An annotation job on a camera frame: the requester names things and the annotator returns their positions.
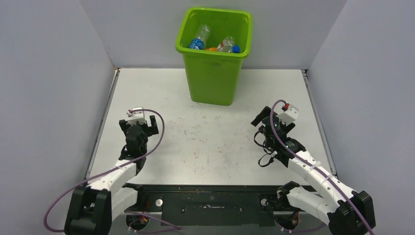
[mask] plastic bottle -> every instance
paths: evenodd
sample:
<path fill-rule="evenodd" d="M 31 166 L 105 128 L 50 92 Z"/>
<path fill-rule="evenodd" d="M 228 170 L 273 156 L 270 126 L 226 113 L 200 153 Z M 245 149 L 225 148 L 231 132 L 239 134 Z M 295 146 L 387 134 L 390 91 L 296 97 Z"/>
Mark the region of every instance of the plastic bottle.
<path fill-rule="evenodd" d="M 189 45 L 189 48 L 196 50 L 203 50 L 205 47 L 206 41 L 210 35 L 210 28 L 206 24 L 199 26 L 196 31 L 195 38 Z"/>
<path fill-rule="evenodd" d="M 241 52 L 241 48 L 239 48 L 238 45 L 234 45 L 233 47 L 231 46 L 224 46 L 221 47 L 217 50 L 218 52 L 229 52 L 229 53 L 240 53 Z"/>
<path fill-rule="evenodd" d="M 219 44 L 218 49 L 225 47 L 225 46 L 231 46 L 233 47 L 235 45 L 235 39 L 232 36 L 224 38 L 222 42 Z"/>
<path fill-rule="evenodd" d="M 211 48 L 208 48 L 208 49 L 205 49 L 205 50 L 217 51 L 217 50 L 218 50 L 218 48 L 216 48 L 216 47 L 211 47 Z"/>

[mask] gray wall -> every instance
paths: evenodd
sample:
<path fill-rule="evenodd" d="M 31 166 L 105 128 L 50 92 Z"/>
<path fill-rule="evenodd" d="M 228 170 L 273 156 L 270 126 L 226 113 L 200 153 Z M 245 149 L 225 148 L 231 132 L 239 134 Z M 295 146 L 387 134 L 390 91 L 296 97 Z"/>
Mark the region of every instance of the gray wall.
<path fill-rule="evenodd" d="M 309 70 L 340 179 L 377 235 L 415 234 L 415 1 L 348 0 Z"/>
<path fill-rule="evenodd" d="M 85 176 L 114 68 L 79 1 L 0 5 L 0 234 L 44 235 Z"/>
<path fill-rule="evenodd" d="M 246 68 L 311 65 L 346 0 L 81 0 L 114 65 L 182 68 L 175 50 L 186 10 L 207 6 L 249 11 L 251 54 Z"/>

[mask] blue bottle cap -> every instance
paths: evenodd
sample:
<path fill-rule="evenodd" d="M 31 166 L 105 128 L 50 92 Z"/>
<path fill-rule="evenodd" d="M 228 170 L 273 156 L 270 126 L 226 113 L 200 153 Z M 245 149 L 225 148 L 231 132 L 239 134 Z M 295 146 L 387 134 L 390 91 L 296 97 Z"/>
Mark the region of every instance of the blue bottle cap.
<path fill-rule="evenodd" d="M 232 47 L 232 53 L 240 53 L 241 52 L 241 48 L 239 48 L 238 45 L 234 45 Z"/>

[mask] green bin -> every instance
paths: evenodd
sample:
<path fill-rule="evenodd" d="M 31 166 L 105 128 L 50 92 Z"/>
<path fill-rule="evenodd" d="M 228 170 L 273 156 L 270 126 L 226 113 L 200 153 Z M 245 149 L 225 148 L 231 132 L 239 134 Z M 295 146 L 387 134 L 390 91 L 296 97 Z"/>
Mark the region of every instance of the green bin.
<path fill-rule="evenodd" d="M 187 48 L 202 24 L 210 27 L 205 49 L 217 47 L 224 38 L 233 36 L 240 53 Z M 205 7 L 193 7 L 186 12 L 177 36 L 176 50 L 183 55 L 193 101 L 232 104 L 242 61 L 251 49 L 251 37 L 252 17 L 249 12 Z"/>

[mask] white table surface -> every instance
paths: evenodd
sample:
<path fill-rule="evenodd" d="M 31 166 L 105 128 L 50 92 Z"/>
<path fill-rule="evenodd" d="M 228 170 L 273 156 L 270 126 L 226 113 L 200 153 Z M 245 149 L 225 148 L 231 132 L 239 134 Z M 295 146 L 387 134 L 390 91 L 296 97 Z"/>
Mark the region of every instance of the white table surface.
<path fill-rule="evenodd" d="M 114 165 L 125 144 L 118 121 L 134 107 L 158 111 L 166 130 L 159 148 L 130 183 L 158 185 L 308 185 L 276 161 L 259 167 L 263 150 L 253 141 L 251 121 L 265 107 L 285 99 L 299 109 L 289 136 L 302 143 L 330 171 L 327 155 L 300 70 L 242 70 L 231 106 L 191 101 L 184 69 L 121 69 L 91 176 Z M 159 130 L 161 121 L 157 118 Z M 160 135 L 149 138 L 152 149 Z"/>

